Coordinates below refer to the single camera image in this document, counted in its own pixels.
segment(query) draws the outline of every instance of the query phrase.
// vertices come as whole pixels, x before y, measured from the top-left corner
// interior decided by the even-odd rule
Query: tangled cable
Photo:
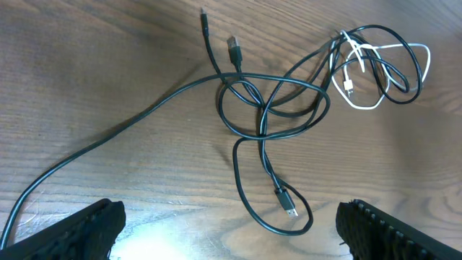
[[[423,80],[422,70],[416,59],[416,56],[414,55],[414,52],[410,48],[410,45],[406,43],[406,41],[404,41],[403,38],[399,36],[396,32],[392,31],[391,29],[387,27],[381,26],[381,25],[367,25],[367,26],[358,27],[356,29],[350,30],[349,32],[343,32],[341,35],[338,35],[337,37],[325,43],[317,51],[314,51],[310,53],[309,55],[307,55],[305,58],[302,58],[283,77],[278,77],[278,76],[271,76],[271,75],[266,75],[266,74],[254,74],[254,73],[242,72],[241,70],[242,53],[240,52],[240,46],[238,45],[236,38],[230,38],[230,40],[228,41],[228,46],[229,46],[228,51],[230,53],[230,59],[231,59],[231,62],[235,65],[236,72],[222,73],[219,70],[217,62],[214,59],[212,48],[210,46],[209,27],[208,27],[208,22],[207,22],[207,16],[204,10],[202,11],[202,14],[201,14],[201,23],[202,23],[202,32],[204,36],[206,50],[207,50],[207,53],[209,54],[211,63],[217,73],[215,75],[211,75],[208,77],[204,77],[202,79],[198,79],[195,82],[192,82],[192,83],[189,83],[189,84],[186,84],[180,87],[172,94],[150,105],[148,108],[143,110],[141,113],[119,124],[118,127],[116,127],[107,136],[104,136],[102,139],[97,140],[96,142],[81,149],[80,151],[75,152],[74,154],[63,159],[62,161],[56,163],[54,166],[49,168],[46,172],[42,173],[37,179],[35,179],[22,192],[18,200],[15,202],[9,214],[8,220],[6,221],[3,233],[1,234],[0,249],[6,248],[7,243],[8,243],[8,238],[10,236],[12,227],[14,225],[14,221],[16,220],[16,217],[19,214],[19,210],[21,209],[21,206],[24,204],[27,196],[39,184],[41,184],[47,177],[51,176],[53,173],[55,173],[57,170],[61,169],[63,166],[67,165],[71,161],[77,159],[78,157],[86,154],[87,152],[99,147],[100,145],[116,137],[118,134],[125,131],[128,127],[133,126],[136,122],[147,117],[150,113],[154,112],[161,105],[163,105],[170,99],[174,98],[175,96],[179,95],[183,91],[188,90],[192,87],[195,87],[197,85],[200,85],[204,82],[208,82],[209,80],[213,80],[213,79],[220,79],[223,83],[223,86],[221,90],[219,91],[219,97],[217,101],[219,116],[223,120],[225,125],[232,132],[241,136],[241,138],[236,141],[233,147],[232,157],[233,157],[233,165],[234,165],[234,171],[235,171],[235,181],[236,181],[237,191],[239,193],[239,196],[242,202],[244,203],[245,208],[248,210],[248,212],[253,217],[253,219],[255,219],[260,225],[262,225],[267,230],[270,230],[271,232],[274,232],[280,235],[302,235],[303,233],[306,233],[310,229],[311,225],[313,224],[313,213],[311,212],[310,206],[308,202],[306,201],[306,199],[294,187],[289,185],[286,181],[282,180],[274,172],[274,168],[272,167],[270,159],[268,155],[266,154],[266,141],[295,137],[307,131],[308,129],[316,125],[317,123],[319,123],[324,118],[324,116],[326,116],[327,111],[330,106],[330,99],[326,91],[331,81],[334,81],[335,73],[337,73],[339,70],[344,68],[346,65],[351,64],[353,62],[369,61],[372,67],[372,72],[374,74],[375,81],[380,91],[382,92],[384,97],[386,97],[387,99],[389,99],[390,101],[394,103],[397,103],[397,104],[410,103],[414,101],[419,96],[420,92],[422,91],[422,80]],[[414,62],[415,69],[417,72],[417,86],[414,89],[410,89],[407,78],[393,65],[391,65],[387,61],[384,61],[377,52],[378,48],[390,48],[390,47],[382,46],[382,47],[368,48],[369,43],[365,39],[363,39],[361,36],[356,34],[357,32],[361,30],[366,30],[370,28],[384,30],[387,33],[390,33],[400,42],[400,46],[403,46],[408,51],[409,55],[411,56],[412,61]],[[339,57],[341,54],[340,46],[342,46],[342,44],[345,42],[350,42],[350,44],[354,46],[353,51],[356,53],[357,57],[352,58],[352,59],[349,59],[350,57],[348,57],[348,59],[346,59],[344,63],[338,65],[337,63],[339,62]],[[314,75],[308,81],[305,82],[302,80],[291,78],[291,75],[295,71],[295,69],[300,67],[302,64],[304,64],[306,61],[308,61],[312,57],[317,56],[318,54],[323,53],[325,51],[327,51],[327,54],[324,56],[323,61],[321,62],[321,65],[318,67]],[[326,73],[324,74],[321,85],[320,86],[314,85],[313,82],[315,81],[315,79],[317,79],[321,75],[321,71],[323,70],[323,68],[326,66],[327,63],[328,63],[328,69],[326,70]],[[388,75],[388,84],[390,81],[392,81],[392,83],[396,86],[396,88],[403,93],[415,92],[413,97],[408,100],[393,99],[388,94],[389,86],[384,87],[381,84],[380,76],[379,76],[380,70],[383,70],[382,71],[383,74]],[[404,86],[401,86],[400,84],[398,84],[396,80],[394,79],[392,80],[392,77],[390,76],[391,75],[390,71],[393,71],[398,75],[398,77],[404,82]],[[258,88],[250,81],[250,79],[267,79],[267,80],[275,81],[278,83],[276,87],[274,88],[273,92],[271,93],[269,99],[264,100],[262,94],[260,93]],[[278,93],[278,91],[280,90],[280,88],[282,87],[284,83],[292,83],[295,85],[299,85],[301,86],[301,88],[292,94],[289,94],[278,100],[275,100],[276,94]],[[250,95],[250,99],[247,99],[242,94],[240,94],[233,87],[235,85],[242,85],[245,91]],[[317,92],[317,96],[315,100],[307,108],[301,111],[298,111],[298,112],[291,112],[291,113],[283,112],[283,111],[275,109],[277,106],[285,104],[291,101],[292,99],[296,98],[297,96],[302,94],[306,89],[315,90]],[[231,91],[236,97],[241,99],[244,103],[251,105],[253,107],[256,107],[260,110],[261,116],[259,118],[259,127],[256,131],[256,134],[245,133],[237,129],[237,127],[233,123],[228,121],[228,119],[226,118],[224,111],[223,111],[223,97],[227,90]],[[320,109],[322,100],[325,100],[325,105],[323,109]],[[311,115],[309,119],[305,123],[301,124],[300,126],[294,127],[292,129],[287,129],[284,131],[269,132],[268,113],[272,113],[276,116],[281,116],[285,118],[297,118],[300,116],[307,115],[309,113],[311,113]],[[304,204],[308,212],[308,221],[302,229],[283,230],[283,229],[274,227],[268,224],[267,222],[265,222],[263,219],[261,219],[258,216],[258,214],[253,210],[252,206],[249,204],[245,196],[241,181],[240,181],[240,173],[239,173],[238,159],[237,159],[237,149],[239,145],[245,141],[257,141],[258,142],[260,159],[261,159],[263,168],[266,171],[266,173],[271,177],[273,184],[274,184],[274,188],[275,188],[275,194],[277,195],[282,207],[287,211],[287,213],[291,216],[297,215],[297,211],[295,210],[295,204],[293,203],[289,193],[287,192],[287,189],[289,189],[293,194],[295,194]]]

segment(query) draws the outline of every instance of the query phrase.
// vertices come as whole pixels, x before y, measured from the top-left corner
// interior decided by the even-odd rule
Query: usb cable
[[[218,114],[220,118],[223,120],[225,126],[232,131],[233,133],[237,134],[240,138],[236,141],[234,147],[232,148],[232,161],[233,161],[233,168],[235,174],[235,182],[237,192],[239,197],[244,204],[244,207],[247,209],[251,217],[262,227],[266,228],[267,230],[280,234],[280,235],[302,235],[306,233],[313,224],[313,213],[311,212],[310,205],[306,201],[306,199],[302,196],[297,189],[291,185],[289,185],[286,181],[280,178],[274,171],[273,165],[269,159],[269,156],[266,154],[266,142],[278,139],[286,139],[291,137],[296,137],[307,130],[314,127],[316,124],[320,123],[322,119],[326,116],[328,109],[330,108],[331,101],[329,96],[327,95],[328,87],[333,79],[333,76],[344,66],[354,62],[370,62],[372,67],[372,73],[374,74],[375,81],[383,93],[384,97],[396,104],[408,104],[416,100],[420,92],[422,91],[422,69],[417,61],[417,58],[410,48],[409,44],[396,32],[392,29],[381,25],[365,25],[362,27],[358,27],[356,29],[350,30],[345,32],[350,39],[350,43],[353,44],[352,40],[354,40],[357,45],[361,46],[362,44],[368,44],[368,42],[363,39],[357,33],[362,30],[369,30],[369,29],[376,29],[382,30],[386,33],[391,34],[394,38],[396,38],[406,49],[407,53],[411,57],[413,61],[414,67],[417,73],[417,85],[413,90],[409,91],[409,81],[407,78],[392,64],[383,60],[378,54],[374,51],[365,49],[364,55],[359,55],[362,51],[360,49],[356,50],[355,52],[358,53],[358,57],[351,58],[346,60],[343,63],[339,63],[340,59],[340,46],[344,43],[348,43],[347,39],[344,35],[338,35],[337,37],[330,39],[326,43],[324,43],[318,50],[309,53],[307,56],[302,58],[298,61],[291,69],[289,69],[286,74],[283,76],[274,76],[274,75],[267,75],[267,74],[256,74],[256,73],[247,73],[242,72],[241,66],[243,61],[243,54],[241,52],[241,46],[239,45],[236,37],[231,38],[228,41],[228,52],[230,54],[230,60],[234,64],[236,72],[227,72],[222,73],[219,70],[217,62],[214,59],[214,55],[212,52],[212,47],[210,46],[209,41],[209,26],[207,21],[207,15],[204,9],[201,10],[201,24],[202,24],[202,34],[204,36],[204,42],[206,46],[207,53],[209,55],[210,61],[212,66],[215,69],[216,74],[210,75],[201,79],[197,79],[194,82],[190,82],[180,88],[178,88],[175,92],[164,97],[161,100],[150,105],[148,108],[144,109],[142,112],[138,113],[137,115],[129,118],[128,120],[124,121],[117,125],[117,127],[113,128],[111,132],[105,135],[102,139],[97,140],[96,142],[91,143],[90,145],[82,148],[81,150],[69,155],[68,157],[64,158],[63,160],[57,162],[55,165],[51,166],[45,172],[40,174],[19,196],[18,200],[14,203],[14,206],[9,213],[8,219],[5,223],[5,227],[3,233],[1,234],[0,239],[0,250],[6,248],[9,240],[9,236],[11,234],[12,228],[14,226],[14,222],[21,210],[22,205],[24,204],[26,198],[40,185],[46,178],[53,175],[56,171],[61,169],[62,167],[66,166],[70,162],[74,161],[75,159],[79,158],[82,155],[92,151],[93,149],[98,148],[99,146],[105,144],[106,142],[110,141],[112,138],[116,137],[123,131],[127,130],[130,126],[133,126],[143,118],[146,118],[149,114],[157,110],[163,104],[168,102],[170,99],[178,96],[182,92],[191,89],[192,87],[196,87],[201,85],[202,83],[208,82],[210,80],[219,79],[223,83],[221,89],[219,90],[219,96],[217,101],[218,107]],[[322,62],[319,67],[315,70],[315,73],[308,81],[302,81],[298,79],[292,78],[292,73],[295,69],[299,68],[303,65],[306,61],[310,60],[312,57],[321,55],[327,51],[327,54],[322,58]],[[323,69],[327,66],[327,72],[321,75]],[[394,72],[400,80],[403,81],[404,86],[396,87],[402,93],[409,94],[411,93],[411,97],[405,100],[397,100],[394,97],[391,97],[387,91],[385,91],[384,86],[380,82],[379,73],[381,69],[385,69],[387,72]],[[315,85],[314,81],[317,78],[324,79],[320,85]],[[273,89],[270,97],[268,100],[264,100],[262,94],[258,90],[258,88],[251,82],[252,79],[265,79],[276,82],[276,87]],[[288,94],[284,97],[276,99],[276,94],[281,89],[281,87],[286,84],[290,83],[291,85],[298,85],[300,88],[298,91]],[[245,91],[250,95],[250,99],[246,98],[244,95],[241,95],[233,86],[234,85],[242,85],[245,88]],[[258,119],[258,127],[256,134],[249,134],[238,127],[236,127],[233,123],[231,123],[225,116],[224,108],[223,108],[223,97],[226,91],[231,91],[237,98],[242,100],[245,104],[251,105],[260,111],[260,117]],[[299,95],[303,94],[304,91],[315,91],[317,93],[316,99],[306,108],[296,111],[296,112],[283,112],[279,111],[276,108],[280,105],[288,103],[289,101],[293,100],[294,98],[298,97]],[[281,116],[285,118],[299,118],[301,116],[307,116],[308,119],[300,124],[299,126],[293,127],[291,129],[286,129],[283,131],[269,131],[269,123],[268,123],[268,114],[271,113],[275,116]],[[267,222],[265,222],[252,208],[249,201],[245,196],[245,192],[242,187],[242,183],[240,182],[240,171],[239,171],[239,163],[238,163],[238,156],[237,156],[237,149],[240,144],[243,142],[254,141],[258,143],[259,148],[259,155],[260,160],[263,166],[263,169],[268,174],[268,176],[273,181],[274,185],[274,193],[276,194],[282,208],[287,212],[290,217],[298,216],[299,212],[295,209],[295,203],[293,202],[290,194],[294,194],[304,205],[306,208],[306,212],[308,214],[308,221],[305,223],[305,226],[300,230],[283,230],[277,227],[274,227]]]

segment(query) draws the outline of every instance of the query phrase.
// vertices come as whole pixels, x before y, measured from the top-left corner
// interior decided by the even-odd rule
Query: wooden surface
[[[232,68],[230,35],[240,39],[244,70],[283,74],[337,31],[380,24],[430,47],[425,89],[411,105],[385,101],[359,111],[331,88],[325,120],[302,136],[268,143],[277,173],[313,208],[306,235],[272,234],[246,212],[231,165],[237,137],[217,115],[215,81],[171,100],[40,185],[17,221],[16,241],[109,198],[122,200],[127,214],[114,259],[350,259],[348,247],[339,246],[335,212],[339,202],[358,198],[462,250],[462,3],[456,0],[0,1],[1,227],[19,194],[50,165],[164,92],[214,73],[200,32],[201,6],[223,71]],[[381,32],[365,36],[392,42]],[[412,75],[404,52],[389,57]],[[314,63],[295,76],[306,78]],[[357,102],[371,103],[377,90],[370,76],[357,79],[357,69],[355,75]],[[257,83],[265,95],[273,87]],[[252,108],[230,95],[225,102],[231,120],[254,128]],[[309,102],[306,94],[286,109]],[[297,122],[270,124],[286,129]],[[263,218],[286,228],[303,225],[305,214],[292,222],[280,209],[256,144],[244,144],[239,155],[244,188]]]

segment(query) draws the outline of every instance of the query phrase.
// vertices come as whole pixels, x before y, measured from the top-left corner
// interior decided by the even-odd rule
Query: white cable
[[[383,45],[383,46],[372,46],[370,44],[361,44],[359,45],[356,41],[354,40],[351,40],[351,38],[349,38],[348,34],[342,30],[341,31],[342,34],[345,35],[345,38],[349,41],[350,45],[352,46],[353,50],[349,53],[349,55],[347,56],[347,58],[345,59],[345,61],[348,61],[348,59],[352,56],[352,54],[356,54],[356,56],[359,55],[359,52],[361,52],[361,49],[362,48],[366,48],[366,49],[370,49],[372,50],[375,55],[377,56],[377,58],[379,59],[382,59],[380,57],[380,54],[378,53],[378,49],[385,49],[385,48],[395,48],[395,47],[403,47],[402,44],[392,44],[392,45]],[[408,43],[409,46],[415,46],[415,47],[423,47],[425,48],[425,50],[427,51],[427,65],[425,67],[425,70],[424,70],[424,73],[422,75],[422,83],[423,81],[425,80],[425,77],[427,76],[427,72],[428,72],[428,69],[430,67],[430,50],[429,48],[424,45],[424,44],[421,44],[421,43]],[[331,48],[334,48],[335,46],[335,42],[332,43],[332,46]],[[332,58],[333,58],[334,54],[331,53],[331,56],[329,58],[329,67],[331,69],[334,69],[332,67]],[[360,62],[360,64],[362,64],[362,71],[365,72],[363,66],[364,64],[361,63],[362,58],[360,58],[358,56],[358,61]],[[385,72],[385,75],[387,77],[387,87],[385,88],[385,92],[388,92],[389,88],[390,88],[390,81],[394,82],[398,87],[400,87],[402,90],[405,90],[406,88],[404,86],[402,86],[401,84],[399,84],[386,70],[386,67],[384,64],[381,64],[382,68],[383,68],[383,71]],[[352,82],[351,80],[349,79],[349,76],[348,76],[348,72],[347,72],[347,65],[344,67],[344,76],[345,76],[345,88],[347,88],[347,85],[351,85],[352,87]],[[345,94],[345,92],[340,88],[340,86],[337,84],[337,81],[334,79],[334,77],[332,77],[332,82],[334,83],[334,86],[335,88],[339,91],[340,95],[345,99],[345,101],[353,108],[356,108],[356,109],[359,109],[359,110],[372,110],[372,109],[375,109],[377,108],[380,103],[382,102],[382,100],[385,98],[385,95],[382,94],[379,98],[379,100],[376,102],[376,104],[372,105],[372,106],[360,106],[360,105],[355,105],[348,97],[347,95]],[[410,89],[410,91],[416,91],[417,90],[417,86],[416,87],[413,87]]]
[[[361,51],[360,48],[357,47],[359,44],[355,40],[352,40],[349,37],[348,33],[345,32],[345,30],[341,30],[340,34],[345,35],[346,41],[348,41],[348,43],[352,46],[352,49],[353,49],[354,53],[356,54],[356,57],[358,58],[359,65],[361,65],[362,73],[364,73],[365,72],[365,66],[364,66],[364,61],[361,58],[362,51]]]

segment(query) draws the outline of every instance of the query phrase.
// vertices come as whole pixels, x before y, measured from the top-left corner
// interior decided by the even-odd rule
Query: usb-a connector
[[[231,63],[235,66],[240,66],[240,63],[243,61],[243,54],[240,52],[239,42],[235,36],[232,36],[227,41],[228,52],[230,53]]]
[[[274,193],[277,196],[277,199],[281,203],[282,208],[286,211],[289,217],[298,216],[297,210],[295,209],[294,201],[290,197],[290,194],[285,188],[279,188]]]

